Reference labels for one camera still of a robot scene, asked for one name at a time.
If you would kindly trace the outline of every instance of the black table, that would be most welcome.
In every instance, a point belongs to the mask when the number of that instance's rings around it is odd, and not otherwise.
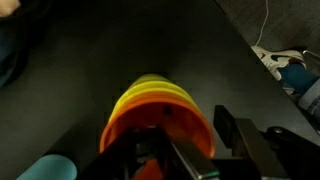
[[[86,166],[96,155],[104,117],[148,72],[187,90],[210,123],[214,106],[222,104],[260,130],[282,126],[320,145],[212,0],[61,1],[45,22],[45,38],[31,49],[23,75],[0,90],[4,179],[17,177],[70,129],[72,136],[55,147],[69,148],[80,168]],[[217,157],[224,157],[216,139]]]

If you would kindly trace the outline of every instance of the dark surface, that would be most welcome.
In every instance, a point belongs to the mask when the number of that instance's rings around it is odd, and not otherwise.
[[[260,130],[283,126],[320,144],[213,1],[56,3],[26,70],[0,90],[1,178],[17,177],[74,128],[80,130],[59,148],[74,150],[80,169],[88,165],[104,117],[146,72],[160,72],[185,88],[209,121],[214,106],[222,104]],[[217,157],[223,157],[225,148],[216,139]]]

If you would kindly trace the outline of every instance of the white cable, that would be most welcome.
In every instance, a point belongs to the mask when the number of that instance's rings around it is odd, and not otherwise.
[[[269,16],[268,0],[266,0],[266,9],[267,9],[267,13],[266,13],[266,17],[264,18],[262,27],[261,27],[261,29],[260,29],[259,39],[258,39],[256,45],[254,45],[254,46],[257,46],[257,45],[259,44],[259,42],[260,42],[260,40],[261,40],[261,37],[262,37],[262,33],[263,33],[264,26],[266,25],[266,22],[267,22],[267,19],[268,19],[268,16]]]

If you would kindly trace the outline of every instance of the blue object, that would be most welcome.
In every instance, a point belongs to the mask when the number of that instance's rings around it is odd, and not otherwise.
[[[17,180],[74,180],[76,177],[77,168],[70,159],[51,154],[40,158]]]
[[[308,89],[319,79],[319,76],[307,71],[301,64],[290,64],[278,68],[282,81],[289,84],[297,93],[304,95]]]

